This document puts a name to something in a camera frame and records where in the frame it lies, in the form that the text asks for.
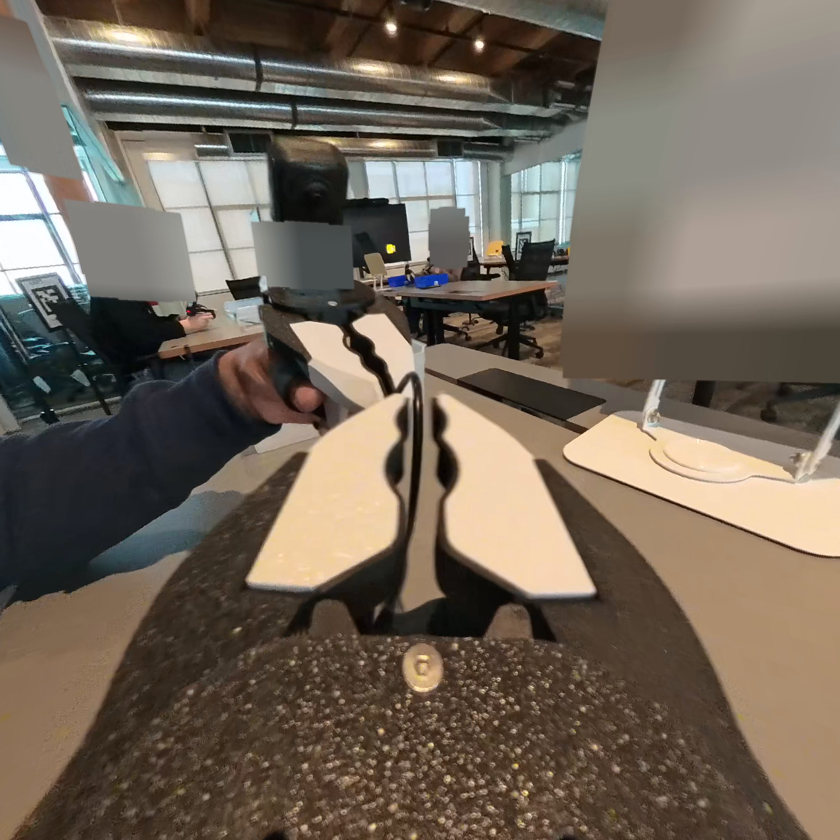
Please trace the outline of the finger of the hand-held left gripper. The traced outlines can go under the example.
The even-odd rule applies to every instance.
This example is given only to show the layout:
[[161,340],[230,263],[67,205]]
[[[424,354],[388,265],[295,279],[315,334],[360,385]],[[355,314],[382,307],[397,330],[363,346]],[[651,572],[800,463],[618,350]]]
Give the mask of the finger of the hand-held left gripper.
[[386,399],[376,373],[364,366],[350,347],[352,333],[374,343],[383,335],[385,320],[356,320],[345,331],[336,324],[310,320],[290,323],[291,333],[306,351],[310,382],[327,399],[329,408],[360,412]]
[[402,389],[406,378],[416,372],[411,339],[383,312],[353,321],[353,347],[383,389]]

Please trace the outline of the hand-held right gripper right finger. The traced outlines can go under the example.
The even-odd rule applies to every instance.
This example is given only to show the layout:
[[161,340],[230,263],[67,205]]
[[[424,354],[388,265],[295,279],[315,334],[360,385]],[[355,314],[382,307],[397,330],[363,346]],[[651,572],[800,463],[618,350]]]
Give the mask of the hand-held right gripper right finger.
[[435,574],[459,621],[503,606],[588,604],[597,588],[538,460],[452,395],[435,397]]

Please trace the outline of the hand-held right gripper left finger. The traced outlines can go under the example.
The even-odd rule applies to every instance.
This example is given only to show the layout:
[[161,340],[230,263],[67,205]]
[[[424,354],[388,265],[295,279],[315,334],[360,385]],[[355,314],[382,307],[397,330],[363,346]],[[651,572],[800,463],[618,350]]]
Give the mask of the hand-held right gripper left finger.
[[328,431],[309,451],[245,586],[297,603],[340,602],[362,632],[392,617],[406,572],[407,502],[400,492],[413,400],[394,394]]

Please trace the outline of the person's left forearm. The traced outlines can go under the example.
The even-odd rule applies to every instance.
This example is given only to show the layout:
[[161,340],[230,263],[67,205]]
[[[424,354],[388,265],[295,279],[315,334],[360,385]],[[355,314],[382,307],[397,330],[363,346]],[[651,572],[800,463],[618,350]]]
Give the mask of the person's left forearm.
[[114,416],[2,437],[2,592],[83,567],[277,430],[228,400],[223,354],[137,385]]

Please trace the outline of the person's left hand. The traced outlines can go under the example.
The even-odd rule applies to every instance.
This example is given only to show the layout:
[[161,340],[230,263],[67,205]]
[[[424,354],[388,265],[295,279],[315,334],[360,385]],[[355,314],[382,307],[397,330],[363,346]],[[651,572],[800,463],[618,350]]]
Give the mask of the person's left hand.
[[280,357],[264,339],[221,355],[217,377],[237,409],[272,426],[316,426],[322,422],[324,395],[300,374],[281,371]]

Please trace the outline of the black monitor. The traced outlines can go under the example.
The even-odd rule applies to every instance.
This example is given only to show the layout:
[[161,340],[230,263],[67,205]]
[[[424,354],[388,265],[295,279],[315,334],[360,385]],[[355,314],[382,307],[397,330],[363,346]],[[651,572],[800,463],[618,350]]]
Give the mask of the black monitor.
[[384,198],[350,199],[343,223],[351,228],[353,267],[365,268],[365,256],[379,254],[386,264],[412,260],[406,206]]

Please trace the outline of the black desk mat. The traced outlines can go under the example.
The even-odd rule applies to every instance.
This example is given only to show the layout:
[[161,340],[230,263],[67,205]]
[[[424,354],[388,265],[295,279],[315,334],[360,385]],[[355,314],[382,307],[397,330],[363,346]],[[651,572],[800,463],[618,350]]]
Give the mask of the black desk mat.
[[502,369],[486,369],[457,379],[457,384],[532,415],[566,422],[605,404],[600,396],[577,392]]

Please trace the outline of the printed marker board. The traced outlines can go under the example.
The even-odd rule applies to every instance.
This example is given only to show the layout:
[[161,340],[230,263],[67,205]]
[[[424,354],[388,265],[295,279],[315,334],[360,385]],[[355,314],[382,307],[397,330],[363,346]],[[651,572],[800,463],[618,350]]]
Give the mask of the printed marker board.
[[55,271],[26,274],[15,278],[14,282],[48,331],[57,332],[67,328],[60,314],[64,307],[75,301]]

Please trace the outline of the silver ventilation duct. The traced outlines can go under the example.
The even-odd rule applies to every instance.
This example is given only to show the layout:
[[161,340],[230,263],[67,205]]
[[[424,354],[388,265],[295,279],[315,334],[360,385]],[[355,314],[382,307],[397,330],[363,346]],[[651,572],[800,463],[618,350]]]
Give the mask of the silver ventilation duct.
[[68,18],[47,23],[63,67],[107,122],[542,140],[585,120],[592,95],[573,82],[300,56]]

